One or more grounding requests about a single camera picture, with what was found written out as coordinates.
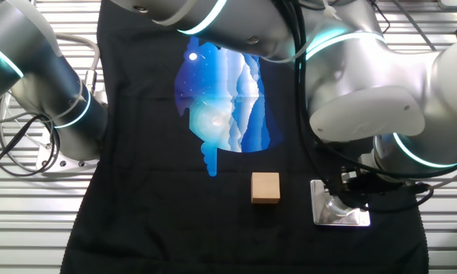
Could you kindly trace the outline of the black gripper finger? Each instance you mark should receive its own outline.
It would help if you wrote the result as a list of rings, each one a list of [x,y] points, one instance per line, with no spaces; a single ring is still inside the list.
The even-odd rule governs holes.
[[[359,186],[360,170],[355,167],[341,167],[337,175],[337,187],[340,191],[355,191]]]

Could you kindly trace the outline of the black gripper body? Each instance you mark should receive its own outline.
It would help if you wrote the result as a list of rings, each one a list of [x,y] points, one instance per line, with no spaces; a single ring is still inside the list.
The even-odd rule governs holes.
[[[363,182],[381,182],[382,181],[382,178],[378,174],[376,174],[370,170],[366,170],[361,167],[358,167],[356,169],[356,172],[357,172],[357,179],[360,181],[363,181]]]

